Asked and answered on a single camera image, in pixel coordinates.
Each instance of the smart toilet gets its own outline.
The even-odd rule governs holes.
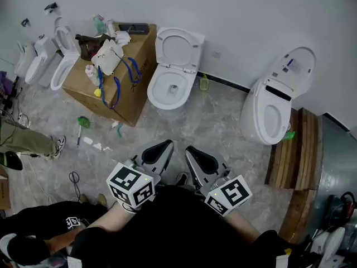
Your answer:
[[[79,58],[79,46],[71,36],[68,26],[62,25],[62,17],[55,20],[55,39],[64,54],[59,66],[51,79],[51,89],[58,90],[62,87],[68,73]]]
[[[51,83],[53,72],[60,63],[61,56],[56,53],[57,48],[51,39],[40,36],[35,43],[37,56],[32,61],[25,75],[28,84],[39,83],[48,87]]]
[[[315,61],[312,50],[298,47],[253,85],[240,114],[246,139],[265,145],[280,142],[290,122],[291,100],[310,88]]]
[[[205,36],[179,28],[162,27],[155,48],[158,66],[147,88],[150,102],[172,110],[189,98],[200,64]]]

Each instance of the sneaker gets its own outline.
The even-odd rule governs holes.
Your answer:
[[[99,194],[97,197],[97,204],[101,204],[104,207],[107,207],[107,199],[105,198],[104,194]]]
[[[180,172],[176,178],[176,183],[175,185],[180,186],[180,185],[187,185],[187,182],[189,181],[189,175],[186,172]]]
[[[79,202],[80,203],[89,203],[88,197],[85,194],[80,194]]]
[[[58,140],[57,140],[57,145],[56,145],[56,152],[54,154],[54,158],[58,159],[61,155],[61,151],[63,150],[63,148],[66,145],[66,137],[65,136],[61,136]]]

